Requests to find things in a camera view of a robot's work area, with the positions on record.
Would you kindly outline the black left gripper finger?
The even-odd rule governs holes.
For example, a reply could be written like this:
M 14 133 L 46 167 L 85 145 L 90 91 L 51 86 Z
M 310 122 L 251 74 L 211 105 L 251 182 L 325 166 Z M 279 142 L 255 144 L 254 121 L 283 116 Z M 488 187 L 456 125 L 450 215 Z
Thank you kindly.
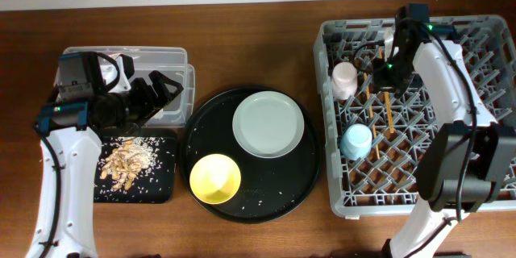
M 142 114 L 135 118 L 133 123 L 138 127 L 145 127 L 145 124 L 149 119 L 152 119 L 156 114 L 159 114 L 163 110 L 162 107 L 157 107 L 152 110 L 145 110 Z
M 152 81 L 152 88 L 156 94 L 156 104 L 158 107 L 167 106 L 178 97 L 184 89 L 181 83 L 166 77 L 157 70 L 150 72 L 149 78 Z

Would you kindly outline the wooden chopstick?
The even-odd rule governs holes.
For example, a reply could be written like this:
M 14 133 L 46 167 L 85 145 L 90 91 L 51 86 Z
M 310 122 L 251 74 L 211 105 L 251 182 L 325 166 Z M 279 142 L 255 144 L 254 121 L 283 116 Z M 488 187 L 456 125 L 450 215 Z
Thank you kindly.
M 364 84 L 365 84 L 368 79 L 368 74 L 367 73 L 363 73 L 363 74 L 364 74 Z M 370 94 L 369 86 L 366 84 L 365 84 L 365 94 L 366 94 L 366 101 L 369 101 L 371 94 Z M 372 119 L 374 117 L 374 113 L 373 113 L 371 106 L 369 106 L 369 108 L 368 108 L 368 115 L 372 121 Z M 377 137 L 377 130 L 376 130 L 375 123 L 372 123 L 372 136 L 373 136 L 373 139 L 375 139 Z M 380 156 L 378 145 L 375 146 L 375 153 L 376 153 L 377 159 L 379 160 L 381 158 L 381 156 Z
M 382 48 L 379 48 L 378 56 L 379 56 L 380 59 L 383 59 Z M 389 92 L 384 91 L 383 94 L 384 94 L 384 100 L 385 100 L 385 108 L 386 108 L 386 112 L 387 112 L 387 119 L 388 119 L 388 125 L 389 125 L 389 133 L 393 134 L 394 133 L 393 115 L 392 115 L 392 110 L 391 110 L 391 103 L 390 103 Z

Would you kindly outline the pink cup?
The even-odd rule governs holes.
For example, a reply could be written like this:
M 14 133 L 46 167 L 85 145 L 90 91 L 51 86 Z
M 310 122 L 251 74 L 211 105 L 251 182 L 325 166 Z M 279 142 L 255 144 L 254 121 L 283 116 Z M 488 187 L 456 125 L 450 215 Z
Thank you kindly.
M 350 62 L 338 63 L 331 74 L 333 96 L 338 100 L 348 100 L 358 87 L 357 70 Z

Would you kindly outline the blue cup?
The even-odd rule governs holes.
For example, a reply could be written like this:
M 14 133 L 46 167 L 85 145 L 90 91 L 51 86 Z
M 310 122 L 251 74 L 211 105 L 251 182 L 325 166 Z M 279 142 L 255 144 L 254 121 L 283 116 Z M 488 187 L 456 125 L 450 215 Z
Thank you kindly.
M 363 124 L 351 125 L 343 134 L 339 149 L 349 160 L 358 160 L 371 152 L 372 132 Z

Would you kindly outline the yellow bowl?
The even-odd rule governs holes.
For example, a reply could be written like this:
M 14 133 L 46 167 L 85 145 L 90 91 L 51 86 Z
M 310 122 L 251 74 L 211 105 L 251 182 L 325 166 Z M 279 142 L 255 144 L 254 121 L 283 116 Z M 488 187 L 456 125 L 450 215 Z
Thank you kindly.
M 210 154 L 198 160 L 189 174 L 193 196 L 201 202 L 218 205 L 228 202 L 239 191 L 241 172 L 237 163 L 223 154 Z

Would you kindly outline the grey plate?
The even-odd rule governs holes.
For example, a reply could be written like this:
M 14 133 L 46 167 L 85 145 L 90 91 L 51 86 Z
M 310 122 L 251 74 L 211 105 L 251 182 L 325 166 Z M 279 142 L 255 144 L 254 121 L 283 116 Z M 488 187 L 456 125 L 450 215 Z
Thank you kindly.
M 246 97 L 235 109 L 232 130 L 239 146 L 265 159 L 284 156 L 300 143 L 305 120 L 289 96 L 265 90 Z

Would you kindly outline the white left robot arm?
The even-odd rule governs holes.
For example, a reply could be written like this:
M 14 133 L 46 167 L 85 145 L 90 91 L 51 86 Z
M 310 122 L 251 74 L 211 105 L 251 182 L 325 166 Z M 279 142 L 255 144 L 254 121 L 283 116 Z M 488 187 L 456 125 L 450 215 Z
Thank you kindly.
M 183 91 L 181 83 L 153 70 L 134 76 L 132 57 L 101 52 L 63 54 L 59 80 L 32 128 L 40 138 L 43 180 L 30 257 L 95 257 L 94 179 L 114 179 L 128 191 L 152 162 L 150 147 L 124 140 L 98 167 L 102 135 L 142 127 Z

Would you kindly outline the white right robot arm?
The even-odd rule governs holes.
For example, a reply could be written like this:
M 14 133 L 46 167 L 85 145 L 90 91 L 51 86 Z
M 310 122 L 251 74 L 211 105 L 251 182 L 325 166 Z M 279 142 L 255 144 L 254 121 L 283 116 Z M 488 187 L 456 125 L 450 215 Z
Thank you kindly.
M 497 199 L 515 156 L 515 129 L 499 124 L 485 107 L 455 27 L 431 23 L 426 4 L 399 8 L 384 46 L 384 60 L 373 63 L 373 88 L 399 98 L 419 76 L 438 132 L 414 171 L 418 200 L 382 253 L 432 257 L 455 226 Z

